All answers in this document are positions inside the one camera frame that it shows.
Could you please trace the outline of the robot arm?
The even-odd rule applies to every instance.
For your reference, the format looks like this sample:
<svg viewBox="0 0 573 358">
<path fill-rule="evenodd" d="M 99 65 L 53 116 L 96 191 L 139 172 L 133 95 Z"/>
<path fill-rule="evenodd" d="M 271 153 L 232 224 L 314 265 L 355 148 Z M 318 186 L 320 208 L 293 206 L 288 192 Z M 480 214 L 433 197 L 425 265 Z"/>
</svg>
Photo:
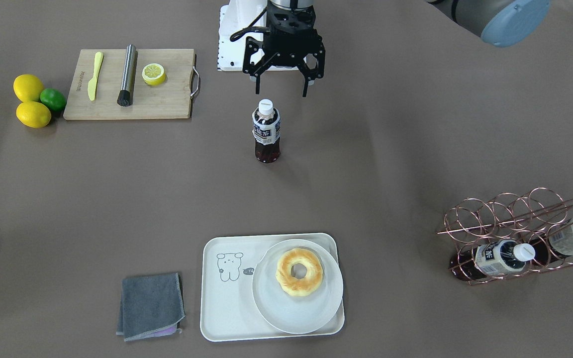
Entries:
<svg viewBox="0 0 573 358">
<path fill-rule="evenodd" d="M 543 22 L 548 0 L 431 0 L 430 5 L 484 43 L 504 48 L 527 38 Z M 314 27 L 311 0 L 268 0 L 255 20 L 233 32 L 230 41 L 245 38 L 242 71 L 261 90 L 261 76 L 270 67 L 297 68 L 304 77 L 302 95 L 324 77 L 326 50 Z"/>
</svg>

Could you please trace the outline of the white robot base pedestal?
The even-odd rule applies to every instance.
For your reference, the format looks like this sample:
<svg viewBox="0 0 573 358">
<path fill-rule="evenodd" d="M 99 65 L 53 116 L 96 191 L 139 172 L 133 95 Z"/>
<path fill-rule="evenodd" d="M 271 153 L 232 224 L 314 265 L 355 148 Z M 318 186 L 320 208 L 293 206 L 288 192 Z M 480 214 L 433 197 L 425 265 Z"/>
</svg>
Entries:
<svg viewBox="0 0 573 358">
<path fill-rule="evenodd" d="M 231 41 L 230 37 L 246 27 L 268 26 L 266 14 L 262 14 L 259 20 L 255 20 L 268 4 L 268 0 L 230 0 L 229 4 L 221 7 L 217 60 L 219 71 L 243 70 L 245 50 L 248 48 L 245 45 L 245 38 L 251 36 L 257 41 L 263 41 L 263 34 L 247 33 L 237 41 Z"/>
</svg>

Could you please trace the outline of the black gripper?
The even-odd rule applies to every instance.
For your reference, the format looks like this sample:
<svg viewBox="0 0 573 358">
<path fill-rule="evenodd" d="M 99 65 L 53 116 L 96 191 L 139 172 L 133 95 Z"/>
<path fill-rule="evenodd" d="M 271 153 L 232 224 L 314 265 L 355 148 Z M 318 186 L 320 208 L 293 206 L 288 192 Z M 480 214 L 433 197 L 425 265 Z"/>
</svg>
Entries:
<svg viewBox="0 0 573 358">
<path fill-rule="evenodd" d="M 304 77 L 302 97 L 309 86 L 324 77 L 325 56 L 323 39 L 314 29 L 316 14 L 313 7 L 291 10 L 268 7 L 266 24 L 269 33 L 263 41 L 246 37 L 242 71 L 255 80 L 255 93 L 261 91 L 261 75 L 271 66 L 293 68 L 300 64 Z"/>
</svg>

